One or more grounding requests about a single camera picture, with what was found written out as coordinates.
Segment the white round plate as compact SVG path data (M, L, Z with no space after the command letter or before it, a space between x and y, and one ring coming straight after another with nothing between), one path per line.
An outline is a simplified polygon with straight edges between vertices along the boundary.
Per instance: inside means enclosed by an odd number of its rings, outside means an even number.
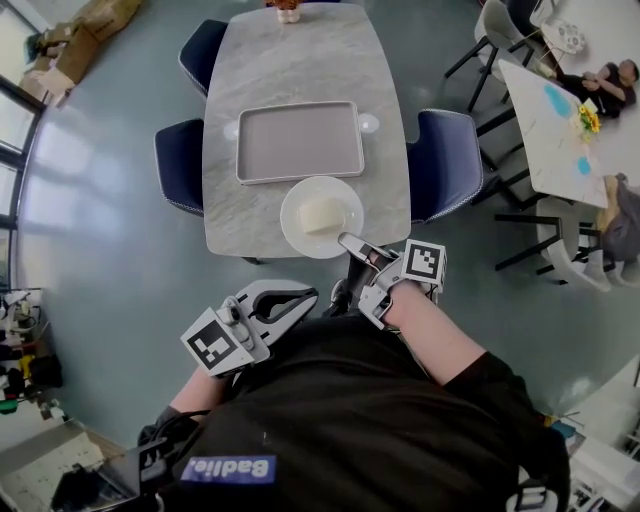
M346 221L334 232L308 235L299 223L298 208L301 204L319 198L336 198L345 205ZM296 184L285 196L280 211L280 226L290 246L303 256L312 259L332 259L346 249L338 243L343 232L359 236L364 226L364 209L354 189L346 182L328 176L307 178Z

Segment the white marble table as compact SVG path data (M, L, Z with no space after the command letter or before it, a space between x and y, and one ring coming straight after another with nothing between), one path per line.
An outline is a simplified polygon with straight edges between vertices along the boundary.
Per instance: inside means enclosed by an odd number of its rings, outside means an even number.
M482 135L515 118L517 120L527 158L527 171L508 180L496 179L476 197L476 204L495 194L527 209L537 200L553 196L605 209L608 201L596 144L587 142L578 133L578 98L553 82L524 67L508 61L499 62L505 84L510 93L510 110L485 123L477 130ZM571 101L568 119L556 114L544 86L551 84ZM590 160L591 173L582 175L576 167L580 157Z

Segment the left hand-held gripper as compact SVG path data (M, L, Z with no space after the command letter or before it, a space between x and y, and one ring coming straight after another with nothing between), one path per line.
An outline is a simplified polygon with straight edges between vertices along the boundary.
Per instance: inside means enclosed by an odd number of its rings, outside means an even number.
M227 297L217 310L207 308L181 336L192 357L209 376L229 376L267 361L272 345L315 307L318 291L281 279L257 280ZM246 313L242 306L248 307ZM260 336L249 318L256 317Z

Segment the large blue coaster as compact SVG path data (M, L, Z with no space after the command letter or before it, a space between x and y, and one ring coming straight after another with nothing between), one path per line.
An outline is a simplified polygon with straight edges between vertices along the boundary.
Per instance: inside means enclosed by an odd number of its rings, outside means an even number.
M556 114L568 119L572 113L571 101L568 100L554 85L546 84L544 86L544 92Z

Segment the person's right shoe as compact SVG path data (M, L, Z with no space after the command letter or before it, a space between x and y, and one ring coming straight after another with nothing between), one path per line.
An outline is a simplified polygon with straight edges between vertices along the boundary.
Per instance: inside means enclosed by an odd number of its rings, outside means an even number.
M351 292L348 289L347 279L340 279L331 290L330 306L326 311L328 317L339 317L347 313L351 303Z

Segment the black framed window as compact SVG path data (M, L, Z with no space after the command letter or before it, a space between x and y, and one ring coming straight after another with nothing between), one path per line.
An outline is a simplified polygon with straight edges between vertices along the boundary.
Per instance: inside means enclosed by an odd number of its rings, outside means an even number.
M13 245L24 172L43 109L19 87L34 27L0 0L0 291L12 287Z

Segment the white storage rack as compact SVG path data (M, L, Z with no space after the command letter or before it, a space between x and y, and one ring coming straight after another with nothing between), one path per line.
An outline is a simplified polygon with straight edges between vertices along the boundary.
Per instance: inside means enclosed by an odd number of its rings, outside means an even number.
M566 512L640 512L640 455L585 436L568 418L542 416L564 438L570 462Z

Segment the white chair with black legs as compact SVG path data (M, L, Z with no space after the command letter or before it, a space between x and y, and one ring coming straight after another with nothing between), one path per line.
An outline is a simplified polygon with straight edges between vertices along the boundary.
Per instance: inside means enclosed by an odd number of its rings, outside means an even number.
M631 260L614 262L608 277L615 285L640 289L640 255Z
M451 77L472 59L482 63L480 78L467 106L468 112L473 111L490 76L504 83L500 60L527 68L534 55L534 49L516 28L507 6L500 0L486 0L475 25L474 39L474 46L445 73L446 78Z
M536 243L497 263L497 272L540 256L547 266L537 275L551 273L559 285L572 285L607 293L612 289L604 265L601 233L581 223L579 209L563 200L544 198L533 214L497 214L497 222L530 225L536 230Z

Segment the person's left forearm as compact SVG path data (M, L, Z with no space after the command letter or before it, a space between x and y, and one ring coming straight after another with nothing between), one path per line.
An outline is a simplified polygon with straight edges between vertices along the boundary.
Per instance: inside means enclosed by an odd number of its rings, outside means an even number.
M224 397L227 378L215 378L198 367L169 406L179 413L211 411Z

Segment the cluttered equipment rack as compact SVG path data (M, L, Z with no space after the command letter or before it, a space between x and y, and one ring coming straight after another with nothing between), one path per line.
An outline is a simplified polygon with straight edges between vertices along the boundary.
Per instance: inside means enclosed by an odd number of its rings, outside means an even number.
M47 393L62 387L62 366L47 345L42 298L40 288L0 286L0 415L22 405L35 406L44 420L58 415Z

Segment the person's right forearm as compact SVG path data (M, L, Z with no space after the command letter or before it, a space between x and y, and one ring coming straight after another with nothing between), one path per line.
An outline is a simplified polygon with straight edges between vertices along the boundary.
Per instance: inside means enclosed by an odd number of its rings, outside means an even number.
M438 384L446 385L486 353L415 283L402 282L394 286L391 303L384 320L400 331Z

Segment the dark blue chair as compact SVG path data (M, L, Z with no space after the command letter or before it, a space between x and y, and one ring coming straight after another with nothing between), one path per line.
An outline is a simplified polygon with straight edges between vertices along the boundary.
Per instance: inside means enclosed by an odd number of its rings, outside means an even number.
M154 151L160 190L167 202L203 217L202 149L204 121L190 119L159 130Z
M181 69L204 97L208 96L213 69L227 27L226 22L204 20L188 38L178 55Z
M429 223L471 202L484 185L473 119L458 112L425 109L419 136L406 144L411 222Z

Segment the large brown cardboard box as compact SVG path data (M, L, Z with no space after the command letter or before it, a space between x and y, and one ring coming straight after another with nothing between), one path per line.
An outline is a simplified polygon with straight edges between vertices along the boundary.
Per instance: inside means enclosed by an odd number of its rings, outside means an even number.
M90 0L73 17L102 43L124 29L144 0Z

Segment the white speckled counter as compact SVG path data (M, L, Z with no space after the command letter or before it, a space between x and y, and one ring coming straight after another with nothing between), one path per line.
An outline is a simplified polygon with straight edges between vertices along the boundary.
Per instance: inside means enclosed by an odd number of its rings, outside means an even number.
M125 448L70 420L0 453L0 500L10 512L49 512L63 474L91 466Z

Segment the pale food block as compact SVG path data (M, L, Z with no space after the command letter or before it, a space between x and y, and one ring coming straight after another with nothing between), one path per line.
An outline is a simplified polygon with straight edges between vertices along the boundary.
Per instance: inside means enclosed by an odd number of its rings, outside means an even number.
M299 206L298 219L305 234L334 232L345 224L345 205L341 200L330 197L310 200Z

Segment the orange plant in white vase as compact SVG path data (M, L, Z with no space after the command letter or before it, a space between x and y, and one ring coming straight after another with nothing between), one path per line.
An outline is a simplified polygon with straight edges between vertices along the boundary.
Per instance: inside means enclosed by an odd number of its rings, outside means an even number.
M276 10L277 18L282 24L293 24L300 20L300 4L302 0L264 0L266 7Z

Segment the person's black shirt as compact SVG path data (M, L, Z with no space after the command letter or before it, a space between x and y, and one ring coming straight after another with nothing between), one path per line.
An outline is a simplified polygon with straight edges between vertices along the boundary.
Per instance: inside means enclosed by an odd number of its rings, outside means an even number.
M521 472L569 501L564 439L504 362L440 385L357 317L301 323L204 418L168 408L155 433L179 447L165 512L505 512Z

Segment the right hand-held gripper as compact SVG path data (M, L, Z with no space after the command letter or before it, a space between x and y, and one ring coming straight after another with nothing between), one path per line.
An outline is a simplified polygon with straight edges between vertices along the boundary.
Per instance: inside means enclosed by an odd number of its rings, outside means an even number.
M403 251L386 251L348 232L338 236L338 243L351 255L345 294L349 301L359 298L359 311L378 329L387 329L383 318L393 305L391 291L400 283L413 282L438 301L447 266L443 245L408 239Z

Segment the grey rectangular tray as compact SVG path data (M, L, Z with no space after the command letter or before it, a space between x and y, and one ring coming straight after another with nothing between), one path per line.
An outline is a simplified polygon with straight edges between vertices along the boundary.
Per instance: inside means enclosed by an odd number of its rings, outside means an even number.
M248 109L238 117L236 178L242 185L357 177L365 159L359 116L350 101Z

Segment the grey marble dining table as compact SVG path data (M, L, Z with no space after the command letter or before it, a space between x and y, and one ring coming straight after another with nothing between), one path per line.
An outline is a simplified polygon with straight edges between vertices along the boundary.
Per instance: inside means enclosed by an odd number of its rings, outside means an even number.
M232 130L252 108L351 101L378 128L363 136L365 168L348 179L364 207L364 239L386 245L411 230L405 134L383 48L365 10L311 3L282 24L272 9L233 17L214 65L206 103L202 192L206 243L216 255L297 256L280 228L285 183L245 186L235 176Z

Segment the white patterned round side table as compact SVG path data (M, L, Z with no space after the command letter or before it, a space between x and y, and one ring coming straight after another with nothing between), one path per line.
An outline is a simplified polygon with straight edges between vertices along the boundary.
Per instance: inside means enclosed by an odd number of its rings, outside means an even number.
M546 43L552 49L576 55L586 47L586 37L579 28L560 19L545 20L541 24L541 32Z

